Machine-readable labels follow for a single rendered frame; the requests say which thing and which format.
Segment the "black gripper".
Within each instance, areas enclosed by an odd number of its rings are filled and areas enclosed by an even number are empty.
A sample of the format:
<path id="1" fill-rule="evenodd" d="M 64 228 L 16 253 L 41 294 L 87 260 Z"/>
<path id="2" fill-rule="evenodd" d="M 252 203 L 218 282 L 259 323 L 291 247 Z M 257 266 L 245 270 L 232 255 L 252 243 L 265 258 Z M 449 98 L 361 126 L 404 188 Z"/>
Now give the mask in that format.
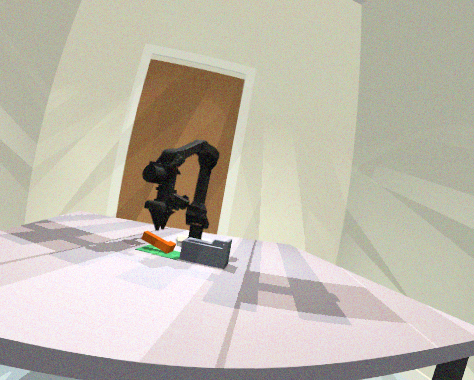
<path id="1" fill-rule="evenodd" d="M 165 225 L 173 212 L 172 210 L 179 211 L 179 208 L 175 205 L 167 204 L 167 199 L 171 193 L 171 190 L 174 190 L 175 187 L 158 184 L 156 187 L 157 190 L 157 199 L 148 200 L 145 202 L 144 208 L 149 209 L 152 222 L 155 230 L 164 230 Z M 173 191 L 173 193 L 175 190 Z"/>

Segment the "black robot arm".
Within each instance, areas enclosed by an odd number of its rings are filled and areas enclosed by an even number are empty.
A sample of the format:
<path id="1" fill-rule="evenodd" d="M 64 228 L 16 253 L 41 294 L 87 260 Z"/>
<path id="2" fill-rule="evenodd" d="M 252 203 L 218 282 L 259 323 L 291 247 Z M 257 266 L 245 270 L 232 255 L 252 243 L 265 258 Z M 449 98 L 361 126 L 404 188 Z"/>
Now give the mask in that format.
<path id="1" fill-rule="evenodd" d="M 190 225 L 187 238 L 202 240 L 202 230 L 208 229 L 209 223 L 206 217 L 205 198 L 207 194 L 211 170 L 216 166 L 219 152 L 215 147 L 209 145 L 206 140 L 195 140 L 179 148 L 164 149 L 160 157 L 154 162 L 150 161 L 143 172 L 145 181 L 175 187 L 176 176 L 181 174 L 178 166 L 193 155 L 198 155 L 200 166 L 193 201 L 190 205 L 189 196 L 178 195 L 177 190 L 171 190 L 167 204 L 173 204 L 181 210 L 186 210 L 186 224 Z M 196 225 L 199 224 L 199 225 Z"/>

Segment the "orange l-shaped part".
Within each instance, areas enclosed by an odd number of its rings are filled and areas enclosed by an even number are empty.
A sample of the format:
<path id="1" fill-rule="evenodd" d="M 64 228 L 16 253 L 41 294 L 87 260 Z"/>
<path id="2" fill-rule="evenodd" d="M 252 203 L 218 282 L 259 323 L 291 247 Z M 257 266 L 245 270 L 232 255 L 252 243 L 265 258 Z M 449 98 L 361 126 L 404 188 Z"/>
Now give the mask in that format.
<path id="1" fill-rule="evenodd" d="M 176 243 L 172 241 L 166 241 L 149 231 L 145 231 L 141 239 L 157 247 L 158 249 L 160 249 L 161 251 L 165 253 L 173 252 L 176 246 Z"/>

